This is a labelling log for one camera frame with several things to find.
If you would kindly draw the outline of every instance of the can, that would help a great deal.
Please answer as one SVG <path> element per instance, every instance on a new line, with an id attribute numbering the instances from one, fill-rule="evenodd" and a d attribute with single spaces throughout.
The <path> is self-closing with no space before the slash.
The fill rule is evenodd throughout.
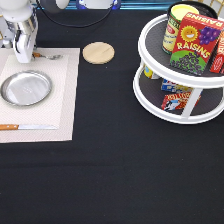
<path id="1" fill-rule="evenodd" d="M 179 32 L 180 23 L 188 12 L 199 14 L 199 11 L 190 5 L 179 4 L 171 8 L 162 46 L 162 49 L 167 54 L 172 54 L 177 34 Z"/>

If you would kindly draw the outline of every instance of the round wooden disc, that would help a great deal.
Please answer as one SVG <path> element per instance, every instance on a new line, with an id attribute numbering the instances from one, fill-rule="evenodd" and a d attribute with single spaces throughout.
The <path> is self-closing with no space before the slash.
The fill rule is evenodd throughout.
<path id="1" fill-rule="evenodd" d="M 83 49 L 83 57 L 92 64 L 104 64 L 114 57 L 114 48 L 103 42 L 95 42 Z"/>

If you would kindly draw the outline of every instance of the white mat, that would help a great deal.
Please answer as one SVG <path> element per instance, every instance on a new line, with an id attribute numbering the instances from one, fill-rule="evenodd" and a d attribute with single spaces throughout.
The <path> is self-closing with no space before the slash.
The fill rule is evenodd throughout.
<path id="1" fill-rule="evenodd" d="M 50 95 L 33 106 L 18 108 L 0 98 L 0 124 L 48 124 L 58 130 L 0 131 L 0 142 L 72 139 L 79 49 L 45 48 L 38 49 L 38 52 L 45 55 L 62 54 L 64 57 L 57 61 L 36 58 L 29 64 L 20 64 L 12 50 L 0 49 L 0 83 L 16 72 L 30 69 L 45 72 L 53 82 Z"/>

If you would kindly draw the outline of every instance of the knife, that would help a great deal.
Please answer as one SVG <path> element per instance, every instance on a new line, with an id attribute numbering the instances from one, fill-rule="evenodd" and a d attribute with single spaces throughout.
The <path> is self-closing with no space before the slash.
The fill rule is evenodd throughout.
<path id="1" fill-rule="evenodd" d="M 52 125 L 0 124 L 0 131 L 5 131 L 5 130 L 35 130 L 35 129 L 53 130 L 53 129 L 57 129 L 57 128 L 52 126 Z"/>

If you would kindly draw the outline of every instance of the red box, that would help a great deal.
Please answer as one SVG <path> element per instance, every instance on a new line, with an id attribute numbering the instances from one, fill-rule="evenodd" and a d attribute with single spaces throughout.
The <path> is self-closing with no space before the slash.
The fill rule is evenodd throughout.
<path id="1" fill-rule="evenodd" d="M 165 95 L 161 108 L 165 111 L 183 109 L 186 106 L 190 95 L 191 92 Z M 195 106 L 197 105 L 200 98 L 201 96 L 199 96 Z"/>
<path id="2" fill-rule="evenodd" d="M 224 64 L 224 32 L 221 33 L 216 53 L 213 57 L 210 72 L 221 73 Z"/>
<path id="3" fill-rule="evenodd" d="M 222 66 L 222 68 L 220 70 L 220 74 L 224 74 L 224 65 Z"/>
<path id="4" fill-rule="evenodd" d="M 171 66 L 201 75 L 223 28 L 222 21 L 187 13 L 180 24 L 170 60 Z"/>

